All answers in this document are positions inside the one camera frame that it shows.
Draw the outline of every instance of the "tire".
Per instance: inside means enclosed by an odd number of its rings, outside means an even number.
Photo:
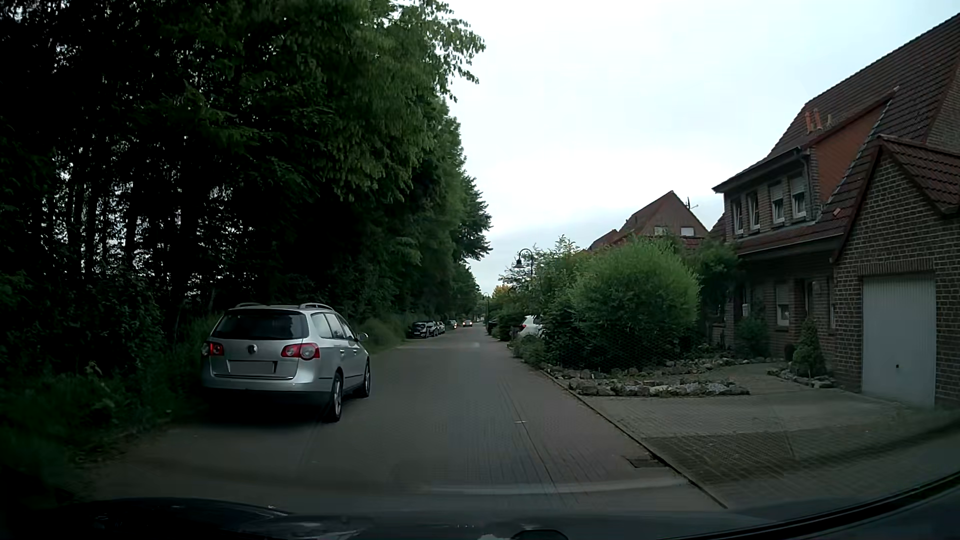
[[[326,404],[324,422],[333,424],[340,422],[340,415],[344,411],[344,376],[337,373],[333,376],[333,389],[330,391],[330,401]]]
[[[356,389],[356,396],[358,398],[369,398],[370,396],[370,360],[367,359],[367,367],[364,368],[363,372],[363,384]]]

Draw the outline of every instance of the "car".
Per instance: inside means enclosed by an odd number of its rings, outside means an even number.
[[[525,335],[540,337],[540,333],[543,331],[543,323],[539,315],[527,315],[523,318],[523,322],[520,323],[518,328],[519,331],[516,333],[516,337],[518,338],[522,338]]]
[[[344,395],[370,396],[367,339],[326,304],[238,304],[201,348],[201,386],[212,405],[218,397],[289,399],[339,422]]]
[[[410,325],[410,330],[407,331],[407,337],[422,337],[424,339],[431,337],[432,332],[427,328],[428,324],[429,322],[427,321],[418,321]]]

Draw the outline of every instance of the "white garage door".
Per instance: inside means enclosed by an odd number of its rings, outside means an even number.
[[[933,407],[937,296],[932,276],[863,280],[863,393]]]

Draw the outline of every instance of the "sky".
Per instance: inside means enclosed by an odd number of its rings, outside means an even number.
[[[708,229],[712,188],[760,160],[806,101],[960,12],[960,0],[447,0],[486,51],[457,81],[491,293],[522,248],[587,247],[669,190]]]

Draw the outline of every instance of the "red tiled roof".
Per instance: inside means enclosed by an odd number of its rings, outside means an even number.
[[[811,225],[745,238],[738,251],[749,253],[844,233],[876,157],[874,145],[867,141],[881,134],[924,140],[953,82],[958,58],[960,14],[807,102],[764,160],[821,136],[823,132],[806,133],[807,111],[817,109],[822,119],[830,114],[836,124],[886,101],[876,126],[827,199],[820,218]]]
[[[912,140],[881,135],[880,146],[917,184],[941,213],[955,213],[960,204],[960,154]]]

